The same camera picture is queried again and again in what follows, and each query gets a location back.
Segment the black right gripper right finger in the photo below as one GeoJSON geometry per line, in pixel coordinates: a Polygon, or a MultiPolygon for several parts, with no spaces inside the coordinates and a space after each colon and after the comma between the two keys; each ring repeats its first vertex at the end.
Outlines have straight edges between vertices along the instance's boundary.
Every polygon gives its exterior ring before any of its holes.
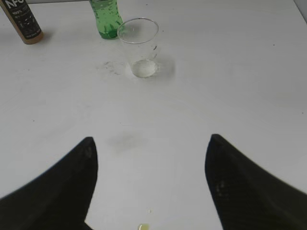
{"type": "Polygon", "coordinates": [[[307,195],[258,166],[219,134],[211,135],[205,176],[224,230],[307,228],[307,195]]]}

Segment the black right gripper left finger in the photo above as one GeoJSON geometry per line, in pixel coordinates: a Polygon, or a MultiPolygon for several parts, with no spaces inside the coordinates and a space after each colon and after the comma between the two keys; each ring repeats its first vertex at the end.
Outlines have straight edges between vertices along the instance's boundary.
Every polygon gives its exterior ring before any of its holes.
{"type": "Polygon", "coordinates": [[[89,230],[85,219],[98,175],[92,137],[0,200],[2,230],[89,230]]]}

